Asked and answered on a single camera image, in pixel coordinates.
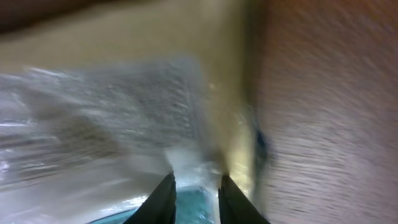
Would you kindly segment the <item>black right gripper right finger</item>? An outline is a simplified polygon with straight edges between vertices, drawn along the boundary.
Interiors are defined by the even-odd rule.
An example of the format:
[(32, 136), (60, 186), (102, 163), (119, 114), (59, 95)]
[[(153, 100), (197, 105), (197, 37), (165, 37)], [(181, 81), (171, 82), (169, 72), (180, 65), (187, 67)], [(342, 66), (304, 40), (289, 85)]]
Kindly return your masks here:
[(221, 224), (271, 224), (228, 175), (222, 176), (218, 201)]

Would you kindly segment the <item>yellow chips bag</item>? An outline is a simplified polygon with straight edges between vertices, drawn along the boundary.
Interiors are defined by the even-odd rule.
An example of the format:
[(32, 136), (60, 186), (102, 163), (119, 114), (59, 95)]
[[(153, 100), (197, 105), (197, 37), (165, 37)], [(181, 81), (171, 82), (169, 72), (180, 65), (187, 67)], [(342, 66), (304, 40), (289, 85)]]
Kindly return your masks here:
[(124, 223), (166, 175), (175, 223), (221, 223), (232, 178), (265, 216), (251, 92), (259, 1), (1, 3), (1, 222)]

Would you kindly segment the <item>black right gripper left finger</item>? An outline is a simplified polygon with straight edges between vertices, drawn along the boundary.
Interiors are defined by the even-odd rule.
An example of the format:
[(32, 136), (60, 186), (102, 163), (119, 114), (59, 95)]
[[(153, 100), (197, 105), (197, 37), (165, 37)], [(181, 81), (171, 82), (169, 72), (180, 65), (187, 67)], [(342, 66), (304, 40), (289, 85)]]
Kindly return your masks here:
[(123, 224), (174, 224), (176, 197), (175, 176), (169, 173)]

